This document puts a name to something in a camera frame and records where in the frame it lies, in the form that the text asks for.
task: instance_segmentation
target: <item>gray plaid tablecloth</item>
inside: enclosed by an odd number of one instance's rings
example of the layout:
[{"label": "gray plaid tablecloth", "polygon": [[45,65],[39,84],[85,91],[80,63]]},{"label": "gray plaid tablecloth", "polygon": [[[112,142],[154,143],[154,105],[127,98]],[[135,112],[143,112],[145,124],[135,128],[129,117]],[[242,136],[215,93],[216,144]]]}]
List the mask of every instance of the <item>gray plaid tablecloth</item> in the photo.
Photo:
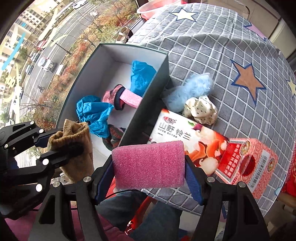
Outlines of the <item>gray plaid tablecloth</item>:
[{"label": "gray plaid tablecloth", "polygon": [[[296,80],[283,54],[233,10],[207,4],[169,5],[134,33],[129,43],[167,51],[175,86],[192,73],[210,73],[215,83],[210,100],[219,109],[212,128],[227,137],[257,138],[277,154],[279,162],[257,200],[265,215],[276,199],[275,190],[283,184],[296,138]],[[250,66],[258,80],[256,94],[237,81],[240,71]],[[144,191],[201,214],[202,207],[186,186]]]}]

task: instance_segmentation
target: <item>red bag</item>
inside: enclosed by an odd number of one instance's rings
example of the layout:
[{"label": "red bag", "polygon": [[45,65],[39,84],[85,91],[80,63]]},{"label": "red bag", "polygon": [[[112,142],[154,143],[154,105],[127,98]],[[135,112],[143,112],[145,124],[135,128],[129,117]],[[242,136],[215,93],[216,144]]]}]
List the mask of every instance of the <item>red bag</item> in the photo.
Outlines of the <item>red bag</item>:
[{"label": "red bag", "polygon": [[281,191],[287,192],[290,195],[296,197],[296,144],[294,147],[291,164],[287,172],[287,178]]}]

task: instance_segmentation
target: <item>blue jeans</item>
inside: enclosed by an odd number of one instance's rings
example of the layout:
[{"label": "blue jeans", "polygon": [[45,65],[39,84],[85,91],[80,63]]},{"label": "blue jeans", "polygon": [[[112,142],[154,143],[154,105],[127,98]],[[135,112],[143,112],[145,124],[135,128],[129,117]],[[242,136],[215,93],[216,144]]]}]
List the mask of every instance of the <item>blue jeans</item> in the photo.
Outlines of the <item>blue jeans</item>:
[{"label": "blue jeans", "polygon": [[[143,192],[128,191],[102,201],[96,206],[97,212],[113,226],[125,231],[130,220],[147,195]],[[135,241],[177,241],[181,210],[157,202],[144,222],[131,234]]]}]

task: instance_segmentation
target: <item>pink foam block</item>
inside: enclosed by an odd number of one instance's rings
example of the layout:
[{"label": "pink foam block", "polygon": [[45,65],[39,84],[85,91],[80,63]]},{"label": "pink foam block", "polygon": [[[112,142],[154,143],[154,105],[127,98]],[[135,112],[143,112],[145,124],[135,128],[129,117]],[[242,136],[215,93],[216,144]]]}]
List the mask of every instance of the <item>pink foam block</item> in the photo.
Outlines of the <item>pink foam block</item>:
[{"label": "pink foam block", "polygon": [[118,188],[177,188],[184,185],[182,141],[117,147],[112,151]]},{"label": "pink foam block", "polygon": [[142,97],[136,95],[135,93],[125,89],[121,96],[119,97],[119,99],[121,99],[124,103],[134,107],[134,108],[138,108],[139,104],[142,101]]}]

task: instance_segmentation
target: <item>orange star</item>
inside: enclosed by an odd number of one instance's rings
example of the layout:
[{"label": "orange star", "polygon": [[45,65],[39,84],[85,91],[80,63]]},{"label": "orange star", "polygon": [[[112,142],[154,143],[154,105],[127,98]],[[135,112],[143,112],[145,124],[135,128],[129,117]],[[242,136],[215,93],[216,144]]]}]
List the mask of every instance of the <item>orange star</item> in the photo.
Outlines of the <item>orange star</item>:
[{"label": "orange star", "polygon": [[258,90],[266,90],[266,87],[261,84],[260,80],[255,76],[252,64],[243,67],[233,60],[231,60],[231,62],[239,73],[236,79],[232,82],[232,85],[247,89],[256,105]]}]

